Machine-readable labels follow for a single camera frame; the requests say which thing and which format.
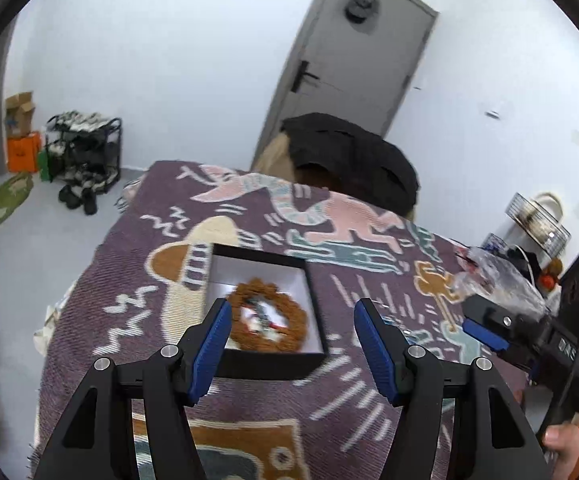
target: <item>person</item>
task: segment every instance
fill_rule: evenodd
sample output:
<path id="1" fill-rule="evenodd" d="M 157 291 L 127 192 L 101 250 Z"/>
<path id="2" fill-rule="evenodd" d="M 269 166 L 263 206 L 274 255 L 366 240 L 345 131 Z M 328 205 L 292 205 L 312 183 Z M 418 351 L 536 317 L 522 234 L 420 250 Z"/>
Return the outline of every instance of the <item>person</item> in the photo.
<path id="1" fill-rule="evenodd" d="M 575 424 L 550 426 L 545 430 L 543 444 L 558 453 L 552 480 L 567 480 L 579 457 L 579 427 Z"/>

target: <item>black box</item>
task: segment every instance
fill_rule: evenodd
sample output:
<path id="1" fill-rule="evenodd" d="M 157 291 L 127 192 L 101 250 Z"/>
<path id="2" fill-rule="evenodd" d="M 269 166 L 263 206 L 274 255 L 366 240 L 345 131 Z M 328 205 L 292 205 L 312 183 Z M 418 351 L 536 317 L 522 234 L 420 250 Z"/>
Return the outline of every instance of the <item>black box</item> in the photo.
<path id="1" fill-rule="evenodd" d="M 303 379 L 329 355 L 323 320 L 310 280 L 307 262 L 284 254 L 264 253 L 214 244 L 205 298 L 206 312 L 217 298 L 226 298 L 238 283 L 260 278 L 275 283 L 307 312 L 307 336 L 298 352 L 239 350 L 228 340 L 216 377 L 291 381 Z"/>

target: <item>purple blanket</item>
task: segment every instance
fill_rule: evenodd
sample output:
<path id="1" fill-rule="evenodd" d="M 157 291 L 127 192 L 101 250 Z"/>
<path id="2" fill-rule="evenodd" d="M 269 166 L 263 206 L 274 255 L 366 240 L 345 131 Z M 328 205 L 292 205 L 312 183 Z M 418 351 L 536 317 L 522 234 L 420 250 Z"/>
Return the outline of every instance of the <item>purple blanket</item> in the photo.
<path id="1" fill-rule="evenodd" d="M 42 375 L 33 470 L 97 357 L 144 359 L 195 322 L 202 280 L 161 256 L 202 258 L 213 242 L 307 259 L 331 355 L 301 381 L 214 380 L 210 394 L 187 409 L 210 480 L 378 478 L 399 410 L 376 391 L 353 329 L 361 297 L 383 304 L 382 314 L 438 357 L 470 363 L 484 351 L 460 327 L 460 298 L 449 288 L 460 270 L 451 243 L 338 193 L 157 162 L 63 310 Z M 446 401 L 433 478 L 445 475 L 451 410 Z M 154 478 L 140 406 L 134 425 L 141 478 Z"/>

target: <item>cardboard box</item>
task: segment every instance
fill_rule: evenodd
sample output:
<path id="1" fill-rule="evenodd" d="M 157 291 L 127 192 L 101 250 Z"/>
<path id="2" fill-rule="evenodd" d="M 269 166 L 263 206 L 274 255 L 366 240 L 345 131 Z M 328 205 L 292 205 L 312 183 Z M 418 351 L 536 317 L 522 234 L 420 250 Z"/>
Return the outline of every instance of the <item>cardboard box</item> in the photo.
<path id="1" fill-rule="evenodd" d="M 217 298 L 225 298 L 238 283 L 260 278 L 275 283 L 307 313 L 307 335 L 298 352 L 239 350 L 231 339 L 216 377 L 253 380 L 297 380 L 310 375 L 329 354 L 323 320 L 313 292 L 307 262 L 284 254 L 264 253 L 214 244 L 206 293 L 206 312 Z"/>
<path id="2" fill-rule="evenodd" d="M 32 115 L 36 105 L 32 92 L 21 92 L 6 99 L 6 134 L 10 138 L 25 137 L 32 131 Z"/>

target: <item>orange bag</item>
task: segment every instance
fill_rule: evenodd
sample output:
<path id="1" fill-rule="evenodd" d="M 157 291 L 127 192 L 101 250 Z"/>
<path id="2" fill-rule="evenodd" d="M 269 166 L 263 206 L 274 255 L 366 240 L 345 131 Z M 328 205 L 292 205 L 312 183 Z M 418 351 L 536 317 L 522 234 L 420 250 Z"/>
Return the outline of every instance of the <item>orange bag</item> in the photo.
<path id="1" fill-rule="evenodd" d="M 41 150 L 41 135 L 32 132 L 20 139 L 7 139 L 7 169 L 11 173 L 39 171 L 37 155 Z"/>

